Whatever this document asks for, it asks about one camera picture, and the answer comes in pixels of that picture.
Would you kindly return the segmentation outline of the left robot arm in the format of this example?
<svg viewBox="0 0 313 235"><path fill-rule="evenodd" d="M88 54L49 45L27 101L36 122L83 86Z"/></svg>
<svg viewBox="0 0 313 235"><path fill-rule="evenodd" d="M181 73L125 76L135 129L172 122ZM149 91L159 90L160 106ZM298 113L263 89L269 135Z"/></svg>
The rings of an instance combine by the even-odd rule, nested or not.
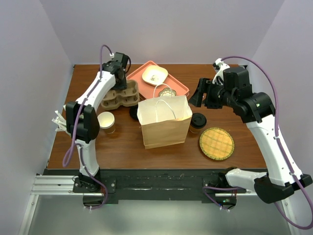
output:
<svg viewBox="0 0 313 235"><path fill-rule="evenodd" d="M78 186L90 192L104 188L95 153L95 139L100 131L96 111L108 91L126 89L126 73L131 66L130 57L124 53L117 52L111 57L110 61L100 63L99 71L87 90L65 107L66 130L72 141L63 158L63 166L68 166L76 146L80 158Z"/></svg>

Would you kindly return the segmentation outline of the brown paper cup stack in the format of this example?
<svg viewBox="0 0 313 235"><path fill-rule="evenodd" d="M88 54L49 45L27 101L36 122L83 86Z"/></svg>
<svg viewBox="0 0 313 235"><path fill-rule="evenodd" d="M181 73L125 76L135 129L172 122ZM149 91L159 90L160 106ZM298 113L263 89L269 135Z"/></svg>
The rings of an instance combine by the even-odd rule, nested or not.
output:
<svg viewBox="0 0 313 235"><path fill-rule="evenodd" d="M100 128L105 133L112 134L115 131L115 117L111 112L102 112L97 118Z"/></svg>

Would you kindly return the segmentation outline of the single brown paper cup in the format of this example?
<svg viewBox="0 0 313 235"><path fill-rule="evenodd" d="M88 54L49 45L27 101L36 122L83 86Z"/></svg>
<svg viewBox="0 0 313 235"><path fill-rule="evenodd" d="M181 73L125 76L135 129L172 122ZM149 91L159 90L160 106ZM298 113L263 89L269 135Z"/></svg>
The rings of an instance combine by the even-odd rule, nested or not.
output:
<svg viewBox="0 0 313 235"><path fill-rule="evenodd" d="M194 127L192 125L189 126L189 131L192 133L199 133L202 130L202 127L198 128L198 127Z"/></svg>

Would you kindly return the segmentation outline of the cardboard cup carrier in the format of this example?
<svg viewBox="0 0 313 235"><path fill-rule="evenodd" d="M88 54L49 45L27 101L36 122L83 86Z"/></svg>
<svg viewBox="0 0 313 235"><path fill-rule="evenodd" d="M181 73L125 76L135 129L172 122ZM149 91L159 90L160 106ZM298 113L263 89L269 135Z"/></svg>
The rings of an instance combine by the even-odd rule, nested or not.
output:
<svg viewBox="0 0 313 235"><path fill-rule="evenodd" d="M115 110L120 106L132 107L138 104L140 96L138 92L138 83L134 80L127 81L125 90L109 90L101 101L104 110Z"/></svg>

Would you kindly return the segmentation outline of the black cup lid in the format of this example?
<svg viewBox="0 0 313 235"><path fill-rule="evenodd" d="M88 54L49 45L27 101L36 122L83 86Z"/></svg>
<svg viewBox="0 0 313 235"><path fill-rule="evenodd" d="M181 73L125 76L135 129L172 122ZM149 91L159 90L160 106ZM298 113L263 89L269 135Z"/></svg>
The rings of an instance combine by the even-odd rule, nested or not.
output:
<svg viewBox="0 0 313 235"><path fill-rule="evenodd" d="M190 125L193 128L196 129L201 129L207 124L207 119L205 115L201 113L193 113L192 118L191 118L191 123Z"/></svg>

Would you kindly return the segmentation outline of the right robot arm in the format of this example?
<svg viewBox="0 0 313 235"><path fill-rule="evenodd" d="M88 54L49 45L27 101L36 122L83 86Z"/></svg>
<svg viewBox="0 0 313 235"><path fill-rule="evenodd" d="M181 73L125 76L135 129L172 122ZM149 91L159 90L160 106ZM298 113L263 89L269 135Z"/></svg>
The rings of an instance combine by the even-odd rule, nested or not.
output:
<svg viewBox="0 0 313 235"><path fill-rule="evenodd" d="M236 187L253 190L267 203L281 201L299 190L297 181L303 187L312 184L310 175L302 173L288 150L287 158L277 144L285 145L281 132L275 132L275 107L264 92L255 93L249 80L248 70L242 67L222 71L223 82L201 78L189 103L208 109L233 109L253 134L267 166L267 172L245 171L230 167L219 173L218 187L230 192Z"/></svg>

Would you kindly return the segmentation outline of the brown paper bag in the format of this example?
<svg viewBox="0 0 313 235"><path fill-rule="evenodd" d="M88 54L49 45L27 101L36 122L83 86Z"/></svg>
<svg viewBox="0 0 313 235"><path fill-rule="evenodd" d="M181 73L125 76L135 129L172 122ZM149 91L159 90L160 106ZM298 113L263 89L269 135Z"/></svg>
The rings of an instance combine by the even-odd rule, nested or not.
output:
<svg viewBox="0 0 313 235"><path fill-rule="evenodd" d="M192 110L185 95L159 96L138 103L145 149L184 143Z"/></svg>

